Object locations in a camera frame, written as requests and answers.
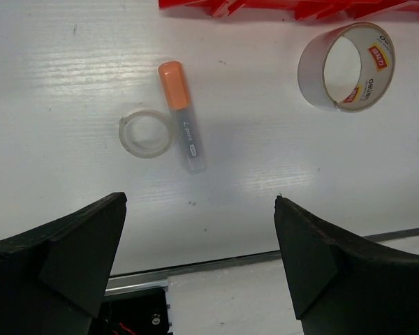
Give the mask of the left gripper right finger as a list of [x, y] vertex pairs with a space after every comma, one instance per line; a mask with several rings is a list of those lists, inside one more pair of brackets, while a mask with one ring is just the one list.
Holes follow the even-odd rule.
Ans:
[[369, 241], [281, 196], [274, 224], [304, 334], [419, 334], [419, 255]]

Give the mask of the large grey tape roll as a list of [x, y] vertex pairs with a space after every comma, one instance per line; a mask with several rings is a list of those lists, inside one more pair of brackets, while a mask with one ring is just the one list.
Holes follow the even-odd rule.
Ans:
[[322, 33], [304, 49], [297, 82], [311, 105], [360, 112], [386, 93], [395, 71], [395, 47], [378, 25], [359, 22]]

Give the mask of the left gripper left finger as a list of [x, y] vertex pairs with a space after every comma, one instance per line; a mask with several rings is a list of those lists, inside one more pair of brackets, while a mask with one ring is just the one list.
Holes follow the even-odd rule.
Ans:
[[86, 334], [98, 316], [126, 218], [111, 193], [0, 240], [0, 334]]

